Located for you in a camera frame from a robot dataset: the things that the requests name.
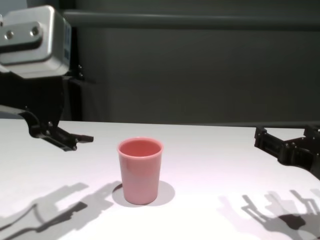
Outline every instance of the white table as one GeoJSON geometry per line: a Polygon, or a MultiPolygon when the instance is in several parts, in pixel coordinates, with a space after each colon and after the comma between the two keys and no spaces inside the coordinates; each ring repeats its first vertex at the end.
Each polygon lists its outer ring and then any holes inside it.
{"type": "MultiPolygon", "coordinates": [[[[283,166],[254,147],[254,128],[98,122],[61,122],[70,133],[94,136],[78,150],[29,136],[23,120],[0,120],[0,240],[38,228],[74,204],[86,208],[72,219],[15,240],[311,240],[320,237],[320,181],[307,171],[283,166]],[[147,136],[163,142],[159,196],[134,206],[123,198],[117,144],[147,136]],[[303,199],[295,196],[294,190],[303,199]],[[261,218],[243,207],[247,196],[261,218]],[[278,218],[287,216],[293,230],[278,218]]],[[[283,139],[302,129],[269,129],[283,139]]]]}

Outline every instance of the bolt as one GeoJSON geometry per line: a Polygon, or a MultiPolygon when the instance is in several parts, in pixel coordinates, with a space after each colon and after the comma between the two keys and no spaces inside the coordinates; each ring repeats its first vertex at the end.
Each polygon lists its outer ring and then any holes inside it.
{"type": "Polygon", "coordinates": [[[39,28],[37,26],[34,26],[31,31],[30,31],[30,35],[31,36],[37,36],[39,34],[39,28]]]}
{"type": "Polygon", "coordinates": [[[14,32],[11,31],[11,30],[7,31],[7,32],[5,33],[5,35],[4,35],[4,38],[7,39],[7,40],[12,39],[13,37],[14,37],[14,32]]]}

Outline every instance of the plastic cup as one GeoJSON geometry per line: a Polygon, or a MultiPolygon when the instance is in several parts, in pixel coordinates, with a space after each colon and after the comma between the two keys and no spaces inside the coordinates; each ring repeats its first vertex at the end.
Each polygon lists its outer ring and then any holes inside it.
{"type": "Polygon", "coordinates": [[[146,205],[157,198],[163,149],[161,142],[149,137],[133,137],[119,144],[117,150],[126,201],[146,205]]]}

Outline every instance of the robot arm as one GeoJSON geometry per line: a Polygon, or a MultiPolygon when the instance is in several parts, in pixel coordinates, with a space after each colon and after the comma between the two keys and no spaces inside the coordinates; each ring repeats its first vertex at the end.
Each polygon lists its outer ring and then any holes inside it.
{"type": "Polygon", "coordinates": [[[58,127],[71,27],[51,6],[9,12],[0,25],[0,111],[22,116],[29,134],[64,151],[94,140],[58,127]]]}
{"type": "Polygon", "coordinates": [[[254,146],[276,157],[280,164],[302,168],[320,180],[320,129],[307,126],[303,135],[281,140],[263,127],[257,127],[254,146]]]}

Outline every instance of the dark background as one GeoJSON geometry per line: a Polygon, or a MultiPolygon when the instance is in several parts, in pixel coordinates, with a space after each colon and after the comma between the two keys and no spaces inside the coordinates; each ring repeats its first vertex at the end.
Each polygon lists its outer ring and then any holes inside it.
{"type": "MultiPolygon", "coordinates": [[[[58,1],[49,2],[55,7],[58,1]]],[[[317,0],[77,0],[109,13],[317,16],[317,0]]],[[[320,32],[78,28],[64,120],[204,125],[320,123],[320,32]]]]}

